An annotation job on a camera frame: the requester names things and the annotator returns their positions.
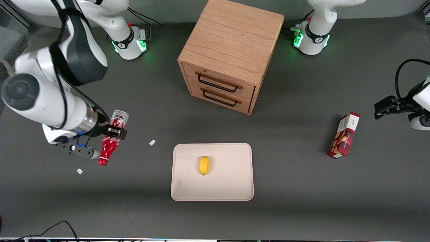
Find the black strap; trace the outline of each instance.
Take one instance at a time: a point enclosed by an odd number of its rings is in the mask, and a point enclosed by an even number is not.
[[[72,9],[72,8],[62,9],[59,15],[60,15],[60,18],[64,18],[64,20],[66,20],[66,16],[78,16],[86,23],[86,25],[89,28],[91,28],[89,25],[88,19],[86,19],[84,14],[77,9]]]
[[[309,23],[306,24],[305,31],[306,31],[306,34],[309,36],[309,38],[312,39],[312,41],[314,43],[323,42],[327,38],[327,36],[330,34],[330,33],[327,33],[325,35],[317,35],[317,34],[312,33],[309,29]]]
[[[58,42],[54,42],[49,46],[49,53],[51,53],[54,68],[58,69],[64,79],[66,79],[74,86],[80,86],[84,84],[80,82],[75,77],[75,75],[73,75],[73,72],[70,70],[66,58],[63,55],[63,52],[61,52],[60,47],[58,46]]]
[[[112,42],[116,46],[118,46],[118,48],[120,48],[120,49],[126,49],[129,46],[129,44],[133,41],[133,39],[134,39],[134,31],[131,28],[129,28],[129,29],[130,29],[130,34],[129,34],[129,36],[125,40],[123,40],[123,41],[114,41],[114,40],[112,40]]]
[[[68,16],[79,16],[81,19],[84,20],[84,22],[87,24],[87,26],[89,28],[91,28],[88,20],[85,18],[83,13],[81,13],[77,9],[72,9],[72,8],[62,9],[58,15],[60,16],[62,21],[66,21],[66,18]],[[63,78],[65,78],[68,82],[70,82],[72,85],[74,85],[74,86],[83,85],[84,83],[80,82],[75,77],[73,72],[70,70],[70,67],[67,64],[67,60],[64,57],[63,52],[61,52],[60,47],[58,46],[59,44],[60,43],[58,41],[56,41],[49,46],[49,53],[51,54],[52,63],[54,64],[54,68],[57,68],[59,73],[61,74],[61,76]]]

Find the drawer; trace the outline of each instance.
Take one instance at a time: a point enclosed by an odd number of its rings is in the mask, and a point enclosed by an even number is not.
[[[203,87],[206,90],[221,93],[225,96],[251,101],[254,86],[239,83],[231,78],[223,77],[213,71],[198,66],[182,63],[188,84],[195,87]]]
[[[248,114],[250,102],[224,95],[222,93],[205,89],[203,87],[191,86],[191,95],[203,99],[205,101],[209,101],[223,107],[242,112]]]

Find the lemon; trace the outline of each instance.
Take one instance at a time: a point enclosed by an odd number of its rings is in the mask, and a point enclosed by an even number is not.
[[[199,166],[200,174],[203,176],[206,175],[209,171],[209,158],[207,156],[202,156],[200,158],[200,166]]]

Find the silver metal ring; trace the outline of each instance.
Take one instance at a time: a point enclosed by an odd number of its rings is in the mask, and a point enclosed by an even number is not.
[[[97,112],[92,107],[86,104],[86,115],[82,122],[76,126],[76,128],[70,130],[70,132],[77,133],[79,135],[89,132],[97,124]]]

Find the coca-cola bottle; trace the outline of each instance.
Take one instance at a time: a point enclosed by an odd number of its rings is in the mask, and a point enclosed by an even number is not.
[[[121,110],[115,110],[111,117],[111,125],[123,129],[126,126],[128,119],[128,113]],[[107,135],[103,136],[103,139],[101,140],[101,151],[100,158],[98,158],[98,164],[108,164],[109,158],[111,157],[114,150],[117,148],[120,141],[121,139],[118,137],[111,137]]]

